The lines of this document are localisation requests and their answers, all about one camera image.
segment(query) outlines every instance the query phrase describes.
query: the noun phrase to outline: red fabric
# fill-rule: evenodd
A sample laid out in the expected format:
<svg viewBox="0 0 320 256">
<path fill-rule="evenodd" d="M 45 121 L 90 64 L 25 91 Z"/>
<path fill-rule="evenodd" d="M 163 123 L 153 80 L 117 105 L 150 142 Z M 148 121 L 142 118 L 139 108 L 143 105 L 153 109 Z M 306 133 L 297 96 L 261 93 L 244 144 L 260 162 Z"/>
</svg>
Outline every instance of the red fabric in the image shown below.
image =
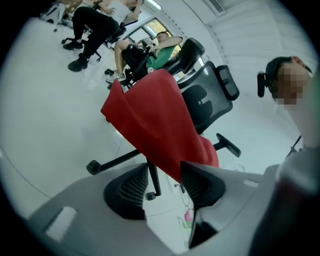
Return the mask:
<svg viewBox="0 0 320 256">
<path fill-rule="evenodd" d="M 219 167 L 209 140 L 197 134 L 175 79 L 165 70 L 123 92 L 116 80 L 101 113 L 147 159 L 180 182 L 180 162 Z"/>
</svg>

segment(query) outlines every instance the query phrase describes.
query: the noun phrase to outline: black shoe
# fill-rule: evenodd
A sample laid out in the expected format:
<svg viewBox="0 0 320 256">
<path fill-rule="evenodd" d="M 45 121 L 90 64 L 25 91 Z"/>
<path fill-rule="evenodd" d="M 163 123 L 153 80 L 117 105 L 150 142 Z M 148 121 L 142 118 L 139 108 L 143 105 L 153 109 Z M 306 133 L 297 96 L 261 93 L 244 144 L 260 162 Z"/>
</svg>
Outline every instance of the black shoe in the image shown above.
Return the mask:
<svg viewBox="0 0 320 256">
<path fill-rule="evenodd" d="M 79 58 L 68 65 L 68 69 L 74 72 L 80 72 L 88 67 L 88 60 L 81 55 Z"/>
<path fill-rule="evenodd" d="M 68 51 L 72 51 L 74 49 L 82 49 L 83 45 L 80 42 L 72 41 L 70 43 L 67 43 L 67 44 L 63 45 L 63 48 L 68 50 Z"/>
</svg>

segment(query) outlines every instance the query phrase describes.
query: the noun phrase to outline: green shirt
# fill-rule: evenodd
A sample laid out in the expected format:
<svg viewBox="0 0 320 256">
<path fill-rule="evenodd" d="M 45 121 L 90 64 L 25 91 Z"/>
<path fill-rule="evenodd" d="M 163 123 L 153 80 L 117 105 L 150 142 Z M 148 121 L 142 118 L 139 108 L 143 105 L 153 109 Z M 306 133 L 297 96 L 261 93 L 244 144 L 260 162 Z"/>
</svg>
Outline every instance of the green shirt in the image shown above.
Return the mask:
<svg viewBox="0 0 320 256">
<path fill-rule="evenodd" d="M 155 70 L 161 69 L 170 59 L 172 53 L 176 46 L 171 46 L 167 48 L 163 48 L 158 52 L 158 58 L 150 57 L 146 62 L 147 68 L 153 68 Z"/>
</svg>

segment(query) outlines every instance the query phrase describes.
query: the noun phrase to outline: sneaker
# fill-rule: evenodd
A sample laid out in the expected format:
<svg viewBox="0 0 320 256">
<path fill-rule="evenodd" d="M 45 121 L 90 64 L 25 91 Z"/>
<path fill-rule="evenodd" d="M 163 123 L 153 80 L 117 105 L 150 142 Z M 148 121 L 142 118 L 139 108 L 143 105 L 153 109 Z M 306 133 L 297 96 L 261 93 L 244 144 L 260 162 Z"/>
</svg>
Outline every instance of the sneaker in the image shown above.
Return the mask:
<svg viewBox="0 0 320 256">
<path fill-rule="evenodd" d="M 82 49 L 83 45 L 80 42 L 77 41 L 72 41 L 70 43 L 64 44 L 63 48 L 68 50 L 68 51 L 72 51 L 74 49 Z"/>
<path fill-rule="evenodd" d="M 79 58 L 68 65 L 68 69 L 74 72 L 80 72 L 88 67 L 88 59 L 79 54 Z"/>
<path fill-rule="evenodd" d="M 119 74 L 118 72 L 114 72 L 113 75 L 107 75 L 106 76 L 106 82 L 109 84 L 112 84 L 115 80 L 118 80 L 119 82 L 126 80 L 126 77 L 124 74 Z"/>
</svg>

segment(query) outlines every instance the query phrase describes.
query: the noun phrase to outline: black pants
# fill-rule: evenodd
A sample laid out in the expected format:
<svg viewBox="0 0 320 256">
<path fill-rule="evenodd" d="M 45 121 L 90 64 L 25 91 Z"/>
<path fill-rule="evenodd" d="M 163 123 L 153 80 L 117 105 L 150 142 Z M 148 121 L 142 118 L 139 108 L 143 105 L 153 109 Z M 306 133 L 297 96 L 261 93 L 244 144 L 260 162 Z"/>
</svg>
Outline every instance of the black pants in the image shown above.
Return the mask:
<svg viewBox="0 0 320 256">
<path fill-rule="evenodd" d="M 113 18 L 90 7 L 79 7 L 74 12 L 72 21 L 75 40 L 82 38 L 85 25 L 93 30 L 83 50 L 83 55 L 87 59 L 97 51 L 108 37 L 114 35 L 119 29 L 119 24 Z"/>
</svg>

